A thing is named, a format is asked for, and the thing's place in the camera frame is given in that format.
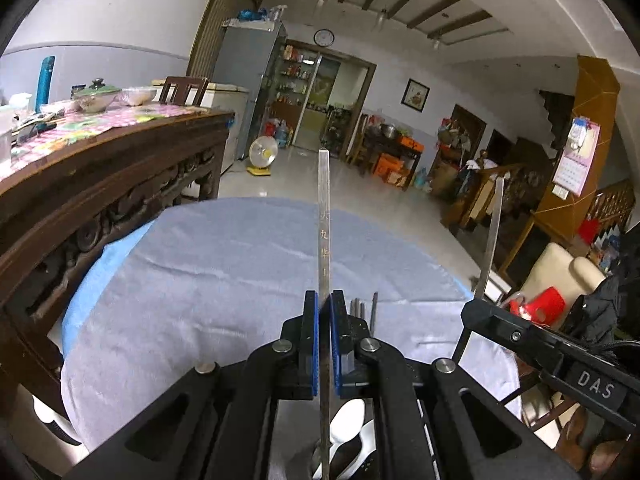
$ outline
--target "metal ruler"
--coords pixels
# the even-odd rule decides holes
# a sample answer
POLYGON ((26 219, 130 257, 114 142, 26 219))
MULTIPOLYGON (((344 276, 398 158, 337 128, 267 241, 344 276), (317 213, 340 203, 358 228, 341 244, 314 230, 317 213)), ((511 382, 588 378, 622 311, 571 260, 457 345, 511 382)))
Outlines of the metal ruler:
MULTIPOLYGON (((498 228, 500 227, 500 213, 502 212, 503 194, 504 179, 499 176, 495 179, 494 211, 491 214, 489 236, 486 241, 486 249, 484 250, 484 260, 482 261, 482 268, 480 269, 480 277, 478 278, 478 284, 474 291, 475 300, 482 300, 482 298, 484 298, 486 284, 489 281, 491 265, 494 262, 495 243, 498 241, 498 228)), ((458 339, 458 344, 456 345, 456 349, 453 351, 453 356, 451 357, 454 362, 460 362, 462 354, 465 351, 466 344, 469 343, 469 338, 471 338, 471 330, 465 327, 462 329, 462 334, 460 334, 460 339, 458 339)))
POLYGON ((318 153, 318 301, 320 377, 320 463, 329 480, 329 423, 333 363, 331 354, 331 238, 329 222, 329 151, 318 153))

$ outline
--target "pink tablecloth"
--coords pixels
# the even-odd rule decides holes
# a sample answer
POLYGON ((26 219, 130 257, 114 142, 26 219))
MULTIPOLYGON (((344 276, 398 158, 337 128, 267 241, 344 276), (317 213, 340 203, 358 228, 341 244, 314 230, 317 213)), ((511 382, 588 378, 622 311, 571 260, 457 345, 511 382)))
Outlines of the pink tablecloth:
POLYGON ((113 105, 98 114, 70 114, 60 120, 55 129, 33 137, 20 146, 14 146, 11 150, 11 165, 4 169, 0 168, 0 180, 64 146, 73 144, 76 140, 98 136, 112 128, 193 114, 201 110, 202 108, 193 106, 152 103, 136 107, 113 105))

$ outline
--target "refrigerator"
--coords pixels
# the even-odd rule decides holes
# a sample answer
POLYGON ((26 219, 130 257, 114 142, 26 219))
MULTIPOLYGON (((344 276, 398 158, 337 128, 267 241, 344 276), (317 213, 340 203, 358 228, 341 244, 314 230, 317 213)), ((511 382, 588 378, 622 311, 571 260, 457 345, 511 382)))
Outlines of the refrigerator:
POLYGON ((245 158, 249 146, 264 128, 268 110, 275 98, 276 63, 284 49, 287 33, 281 21, 272 30, 251 28, 240 22, 226 28, 222 47, 213 69, 216 83, 233 84, 248 90, 244 117, 238 132, 236 158, 245 158))

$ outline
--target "cardboard box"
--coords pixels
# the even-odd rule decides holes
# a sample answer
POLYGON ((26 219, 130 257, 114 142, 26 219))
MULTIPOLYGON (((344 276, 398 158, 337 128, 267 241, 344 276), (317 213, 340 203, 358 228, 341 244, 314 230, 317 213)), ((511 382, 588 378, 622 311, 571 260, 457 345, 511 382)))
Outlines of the cardboard box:
POLYGON ((392 186, 402 187, 406 183, 406 180, 409 177, 409 173, 410 171, 407 168, 389 171, 389 174, 386 176, 385 182, 387 184, 391 184, 392 186))
POLYGON ((388 153, 382 153, 376 163, 376 168, 373 170, 373 174, 386 179, 390 171, 400 170, 402 168, 402 164, 402 160, 399 158, 395 158, 388 153))

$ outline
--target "wooden sideboard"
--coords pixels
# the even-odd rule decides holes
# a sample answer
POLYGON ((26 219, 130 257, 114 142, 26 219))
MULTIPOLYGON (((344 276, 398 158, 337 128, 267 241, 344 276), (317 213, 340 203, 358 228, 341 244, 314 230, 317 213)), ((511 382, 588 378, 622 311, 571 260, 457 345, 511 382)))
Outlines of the wooden sideboard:
POLYGON ((47 338, 105 244, 180 203, 216 198, 228 112, 114 128, 0 181, 0 367, 56 412, 62 355, 47 338))

